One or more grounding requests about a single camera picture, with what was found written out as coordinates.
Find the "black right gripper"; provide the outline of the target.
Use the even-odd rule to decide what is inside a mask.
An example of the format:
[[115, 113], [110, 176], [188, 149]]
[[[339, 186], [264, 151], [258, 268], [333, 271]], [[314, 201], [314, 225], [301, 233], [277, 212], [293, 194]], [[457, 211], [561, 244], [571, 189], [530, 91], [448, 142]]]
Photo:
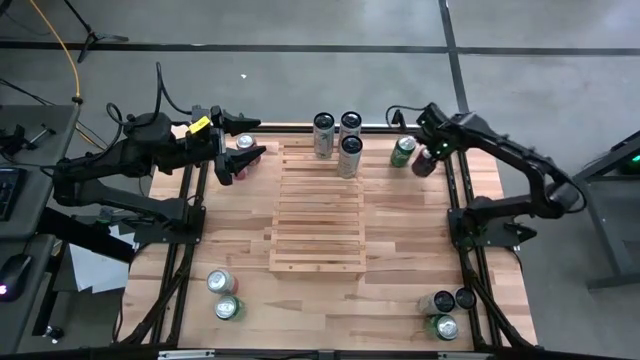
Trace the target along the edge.
[[416, 141], [424, 145], [432, 157], [444, 160], [454, 151], [466, 151], [476, 145], [478, 136], [472, 131], [478, 128], [480, 117], [474, 112], [448, 117], [431, 102], [423, 108], [416, 123], [419, 126], [414, 134]]

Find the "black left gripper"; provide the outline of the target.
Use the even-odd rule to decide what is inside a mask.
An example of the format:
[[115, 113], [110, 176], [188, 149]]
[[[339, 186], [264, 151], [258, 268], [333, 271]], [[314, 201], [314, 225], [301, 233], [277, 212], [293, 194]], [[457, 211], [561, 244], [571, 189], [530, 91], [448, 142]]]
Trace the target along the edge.
[[[208, 116], [211, 125], [192, 134], [188, 126]], [[226, 150], [225, 136], [237, 136], [261, 125], [261, 120], [245, 117], [242, 113], [232, 115], [219, 106], [209, 109], [200, 105], [191, 108], [191, 122], [183, 138], [177, 140], [178, 152], [172, 156], [174, 168], [196, 165], [206, 161], [214, 162], [214, 173], [223, 186], [233, 184], [233, 174], [237, 175], [251, 162], [261, 156], [260, 148]]]

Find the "dark red soda can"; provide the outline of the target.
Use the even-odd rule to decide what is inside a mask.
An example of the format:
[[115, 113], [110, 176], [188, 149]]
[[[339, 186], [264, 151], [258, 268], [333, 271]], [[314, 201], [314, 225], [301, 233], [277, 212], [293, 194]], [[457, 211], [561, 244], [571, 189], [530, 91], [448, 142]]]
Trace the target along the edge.
[[432, 157], [429, 149], [424, 147], [412, 163], [411, 170], [417, 177], [426, 178], [434, 172], [436, 167], [437, 160]]

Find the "black clamp tool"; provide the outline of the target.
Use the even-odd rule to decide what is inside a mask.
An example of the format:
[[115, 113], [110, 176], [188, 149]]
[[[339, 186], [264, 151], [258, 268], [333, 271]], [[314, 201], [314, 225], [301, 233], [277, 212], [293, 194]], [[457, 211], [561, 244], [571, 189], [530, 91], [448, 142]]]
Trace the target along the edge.
[[14, 156], [23, 149], [35, 150], [38, 148], [38, 141], [46, 135], [56, 135], [57, 132], [42, 124], [43, 130], [31, 140], [25, 137], [25, 128], [16, 125], [14, 132], [9, 134], [5, 129], [0, 129], [0, 155]]

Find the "white paper sheets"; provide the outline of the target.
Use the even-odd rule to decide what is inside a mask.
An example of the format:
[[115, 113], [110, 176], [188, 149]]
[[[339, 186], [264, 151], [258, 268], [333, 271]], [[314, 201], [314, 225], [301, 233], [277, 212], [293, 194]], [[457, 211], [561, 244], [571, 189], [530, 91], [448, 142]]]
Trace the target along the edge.
[[69, 246], [78, 291], [93, 294], [125, 288], [129, 264], [96, 254], [76, 245]]

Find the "wooden slatted shelf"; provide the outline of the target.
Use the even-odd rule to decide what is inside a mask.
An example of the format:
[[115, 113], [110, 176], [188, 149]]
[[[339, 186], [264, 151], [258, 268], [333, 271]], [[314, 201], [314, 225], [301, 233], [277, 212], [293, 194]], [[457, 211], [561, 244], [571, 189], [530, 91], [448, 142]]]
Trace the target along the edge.
[[269, 270], [279, 277], [358, 279], [366, 272], [361, 177], [338, 175], [338, 155], [319, 159], [302, 138], [279, 142], [280, 178]]

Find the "black computer mouse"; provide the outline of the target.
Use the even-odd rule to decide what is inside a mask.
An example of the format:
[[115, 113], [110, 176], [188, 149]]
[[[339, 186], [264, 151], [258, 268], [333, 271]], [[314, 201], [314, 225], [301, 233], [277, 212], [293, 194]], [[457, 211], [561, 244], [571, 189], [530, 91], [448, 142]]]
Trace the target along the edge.
[[10, 256], [0, 268], [0, 302], [18, 299], [26, 287], [32, 256], [24, 253]]

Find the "grey side desk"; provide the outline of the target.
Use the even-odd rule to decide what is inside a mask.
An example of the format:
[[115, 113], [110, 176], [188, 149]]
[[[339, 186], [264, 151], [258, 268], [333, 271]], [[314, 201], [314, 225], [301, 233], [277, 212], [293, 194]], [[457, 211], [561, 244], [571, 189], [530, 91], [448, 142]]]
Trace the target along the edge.
[[10, 219], [0, 222], [0, 266], [15, 254], [32, 257], [21, 296], [12, 302], [0, 301], [0, 355], [18, 349], [54, 244], [53, 236], [36, 233], [52, 190], [52, 180], [41, 168], [54, 165], [66, 154], [78, 116], [79, 108], [74, 105], [0, 106], [0, 129], [12, 132], [20, 125], [27, 139], [45, 127], [55, 131], [40, 138], [36, 149], [17, 152], [11, 163], [0, 157], [0, 167], [13, 166], [27, 171]]

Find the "black support beam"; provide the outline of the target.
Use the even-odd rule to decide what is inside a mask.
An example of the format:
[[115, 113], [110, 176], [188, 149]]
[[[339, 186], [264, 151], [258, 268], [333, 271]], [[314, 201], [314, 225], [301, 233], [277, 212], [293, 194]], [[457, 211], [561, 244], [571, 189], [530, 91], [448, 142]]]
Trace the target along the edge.
[[134, 259], [135, 252], [129, 243], [51, 208], [43, 210], [37, 232], [53, 235], [59, 240], [123, 263], [130, 264]]

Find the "dark metal stand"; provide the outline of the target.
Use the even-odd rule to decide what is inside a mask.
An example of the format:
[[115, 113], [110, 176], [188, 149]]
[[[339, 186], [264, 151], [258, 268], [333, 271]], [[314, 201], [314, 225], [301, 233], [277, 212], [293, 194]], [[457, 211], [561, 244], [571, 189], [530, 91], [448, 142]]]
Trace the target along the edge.
[[608, 277], [589, 280], [600, 290], [640, 284], [640, 262], [628, 249], [640, 245], [640, 130], [613, 145], [574, 176], [612, 269]]

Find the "red cola can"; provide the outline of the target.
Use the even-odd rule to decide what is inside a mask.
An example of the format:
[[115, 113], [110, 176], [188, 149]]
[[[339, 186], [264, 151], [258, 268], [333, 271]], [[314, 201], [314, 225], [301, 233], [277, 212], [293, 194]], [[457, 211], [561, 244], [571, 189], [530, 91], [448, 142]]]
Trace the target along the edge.
[[255, 166], [261, 161], [263, 149], [257, 144], [257, 140], [253, 135], [239, 135], [236, 139], [236, 148], [241, 152], [240, 160], [249, 166]]

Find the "green soda can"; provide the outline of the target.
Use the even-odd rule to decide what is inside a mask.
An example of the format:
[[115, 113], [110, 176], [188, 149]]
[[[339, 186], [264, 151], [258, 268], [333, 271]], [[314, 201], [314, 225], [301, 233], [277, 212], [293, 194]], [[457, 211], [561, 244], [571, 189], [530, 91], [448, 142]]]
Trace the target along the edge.
[[244, 316], [245, 304], [235, 295], [224, 295], [215, 304], [214, 312], [220, 320], [239, 321]]
[[397, 139], [390, 156], [390, 163], [394, 167], [404, 167], [409, 162], [416, 148], [416, 139], [406, 135]]
[[427, 316], [425, 329], [431, 335], [442, 341], [453, 341], [459, 334], [456, 320], [448, 314]]

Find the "black keyboard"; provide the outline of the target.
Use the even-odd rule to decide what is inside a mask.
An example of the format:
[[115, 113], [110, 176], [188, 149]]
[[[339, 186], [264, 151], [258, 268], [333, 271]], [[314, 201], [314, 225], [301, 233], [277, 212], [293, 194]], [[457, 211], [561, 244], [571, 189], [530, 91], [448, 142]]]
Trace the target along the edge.
[[0, 222], [7, 222], [23, 185], [27, 171], [15, 167], [0, 167]]

